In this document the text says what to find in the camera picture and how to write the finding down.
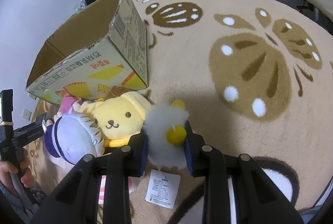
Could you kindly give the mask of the pink item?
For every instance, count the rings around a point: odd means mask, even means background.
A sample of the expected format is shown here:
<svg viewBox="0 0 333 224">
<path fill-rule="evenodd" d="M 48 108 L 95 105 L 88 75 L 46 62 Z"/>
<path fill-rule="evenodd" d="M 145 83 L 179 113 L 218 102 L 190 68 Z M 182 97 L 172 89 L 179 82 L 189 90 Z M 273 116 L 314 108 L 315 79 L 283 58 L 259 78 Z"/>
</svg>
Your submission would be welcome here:
<svg viewBox="0 0 333 224">
<path fill-rule="evenodd" d="M 128 177 L 128 192 L 130 194 L 138 188 L 141 180 L 142 180 L 142 177 L 133 177 L 133 176 Z M 100 189 L 99 189 L 99 197 L 98 197 L 98 204 L 99 205 L 104 204 L 106 193 L 110 192 L 110 191 L 111 190 L 107 186 L 107 176 L 103 175 L 102 179 L 101 179 Z"/>
</svg>

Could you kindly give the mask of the lavender-haired plush doll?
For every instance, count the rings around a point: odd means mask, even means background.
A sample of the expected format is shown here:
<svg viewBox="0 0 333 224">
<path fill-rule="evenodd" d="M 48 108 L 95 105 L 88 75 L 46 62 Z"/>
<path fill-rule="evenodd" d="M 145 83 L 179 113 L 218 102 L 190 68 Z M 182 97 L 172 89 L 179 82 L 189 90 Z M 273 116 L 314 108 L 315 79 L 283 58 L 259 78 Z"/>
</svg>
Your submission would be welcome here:
<svg viewBox="0 0 333 224">
<path fill-rule="evenodd" d="M 52 159 L 75 165 L 85 155 L 104 154 L 104 139 L 96 124 L 82 113 L 65 113 L 46 126 L 44 145 Z"/>
</svg>

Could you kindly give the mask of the yellow dog plush toy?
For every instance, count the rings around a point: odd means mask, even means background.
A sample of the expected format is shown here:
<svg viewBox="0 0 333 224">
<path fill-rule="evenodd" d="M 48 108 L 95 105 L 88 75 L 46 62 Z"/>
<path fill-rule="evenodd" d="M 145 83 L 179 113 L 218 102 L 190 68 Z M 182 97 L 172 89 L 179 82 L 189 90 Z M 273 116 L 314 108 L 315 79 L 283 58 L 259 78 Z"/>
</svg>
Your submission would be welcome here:
<svg viewBox="0 0 333 224">
<path fill-rule="evenodd" d="M 99 129 L 103 147 L 128 144 L 131 136 L 140 133 L 151 103 L 140 93 L 124 87 L 112 87 L 102 101 L 85 102 L 80 112 Z"/>
</svg>

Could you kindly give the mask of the white fluffy plush toy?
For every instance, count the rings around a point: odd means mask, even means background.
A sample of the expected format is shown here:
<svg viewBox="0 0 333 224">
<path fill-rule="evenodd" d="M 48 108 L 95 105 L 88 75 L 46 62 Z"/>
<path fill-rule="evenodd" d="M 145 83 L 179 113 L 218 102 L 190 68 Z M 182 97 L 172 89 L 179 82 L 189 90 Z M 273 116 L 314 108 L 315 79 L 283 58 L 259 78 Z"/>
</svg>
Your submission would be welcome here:
<svg viewBox="0 0 333 224">
<path fill-rule="evenodd" d="M 189 118 L 185 104 L 175 100 L 170 105 L 152 105 L 143 128 L 148 136 L 148 159 L 158 168 L 186 167 L 185 123 Z"/>
</svg>

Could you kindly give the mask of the pink bear plush toy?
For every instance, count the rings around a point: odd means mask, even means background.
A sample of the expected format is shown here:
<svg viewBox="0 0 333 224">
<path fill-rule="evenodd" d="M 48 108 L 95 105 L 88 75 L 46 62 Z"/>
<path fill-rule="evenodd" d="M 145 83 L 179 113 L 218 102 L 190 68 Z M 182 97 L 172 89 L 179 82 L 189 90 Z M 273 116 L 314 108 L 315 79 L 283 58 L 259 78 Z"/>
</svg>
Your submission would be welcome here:
<svg viewBox="0 0 333 224">
<path fill-rule="evenodd" d="M 54 122 L 62 117 L 65 113 L 71 113 L 73 111 L 79 112 L 83 104 L 83 99 L 75 96 L 65 95 L 62 102 L 60 103 L 60 108 L 54 115 Z"/>
</svg>

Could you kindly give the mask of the beige patterned carpet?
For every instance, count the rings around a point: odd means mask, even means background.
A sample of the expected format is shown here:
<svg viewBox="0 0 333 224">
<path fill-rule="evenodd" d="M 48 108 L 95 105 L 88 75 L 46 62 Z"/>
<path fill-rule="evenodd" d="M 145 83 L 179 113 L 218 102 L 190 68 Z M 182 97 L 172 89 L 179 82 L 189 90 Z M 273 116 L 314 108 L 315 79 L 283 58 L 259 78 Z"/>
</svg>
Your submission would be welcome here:
<svg viewBox="0 0 333 224">
<path fill-rule="evenodd" d="M 332 185 L 332 35 L 275 0 L 133 0 L 146 27 L 152 105 L 181 100 L 193 133 L 225 155 L 246 153 L 294 206 Z M 50 195 L 76 165 L 28 146 Z M 204 178 L 148 159 L 129 194 L 131 223 L 203 223 Z"/>
</svg>

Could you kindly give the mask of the open cardboard box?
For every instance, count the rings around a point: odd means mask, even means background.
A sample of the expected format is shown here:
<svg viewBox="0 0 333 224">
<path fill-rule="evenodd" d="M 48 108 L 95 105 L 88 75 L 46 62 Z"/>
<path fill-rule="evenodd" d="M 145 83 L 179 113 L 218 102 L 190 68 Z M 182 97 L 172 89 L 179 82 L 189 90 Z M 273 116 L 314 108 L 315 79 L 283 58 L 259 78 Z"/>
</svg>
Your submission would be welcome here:
<svg viewBox="0 0 333 224">
<path fill-rule="evenodd" d="M 148 86 L 146 27 L 133 0 L 97 0 L 71 16 L 40 49 L 26 91 L 52 104 L 95 100 L 113 87 Z"/>
</svg>

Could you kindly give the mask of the wall socket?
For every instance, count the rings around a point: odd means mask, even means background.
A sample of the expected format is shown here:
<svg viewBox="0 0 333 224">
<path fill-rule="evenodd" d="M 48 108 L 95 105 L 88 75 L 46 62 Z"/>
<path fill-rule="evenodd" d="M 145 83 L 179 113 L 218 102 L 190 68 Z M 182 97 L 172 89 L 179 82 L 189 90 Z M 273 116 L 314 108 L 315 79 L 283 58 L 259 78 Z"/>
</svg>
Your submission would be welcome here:
<svg viewBox="0 0 333 224">
<path fill-rule="evenodd" d="M 32 115 L 32 112 L 28 109 L 24 109 L 22 112 L 22 118 L 27 121 L 30 121 L 31 115 Z"/>
</svg>

